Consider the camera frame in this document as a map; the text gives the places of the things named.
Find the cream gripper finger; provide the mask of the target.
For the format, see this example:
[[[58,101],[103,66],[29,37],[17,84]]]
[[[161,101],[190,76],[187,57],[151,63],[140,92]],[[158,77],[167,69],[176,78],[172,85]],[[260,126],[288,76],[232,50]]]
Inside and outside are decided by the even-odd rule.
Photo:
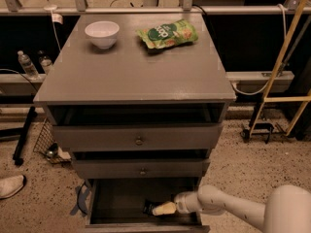
[[[176,205],[174,202],[165,202],[153,208],[154,216],[173,215],[176,212]]]

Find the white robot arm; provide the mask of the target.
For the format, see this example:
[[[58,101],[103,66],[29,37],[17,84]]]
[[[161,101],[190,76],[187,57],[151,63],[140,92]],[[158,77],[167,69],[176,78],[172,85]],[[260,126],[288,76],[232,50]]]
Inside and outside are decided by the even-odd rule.
[[[294,185],[281,185],[265,204],[224,193],[205,184],[197,191],[182,192],[173,202],[152,209],[153,216],[226,211],[262,233],[311,233],[311,193]]]

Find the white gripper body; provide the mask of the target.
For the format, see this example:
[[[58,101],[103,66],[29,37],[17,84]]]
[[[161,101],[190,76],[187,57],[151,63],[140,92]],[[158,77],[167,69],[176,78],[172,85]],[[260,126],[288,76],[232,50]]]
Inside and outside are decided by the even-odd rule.
[[[181,214],[190,214],[198,211],[197,193],[187,191],[179,193],[174,198],[176,209]]]

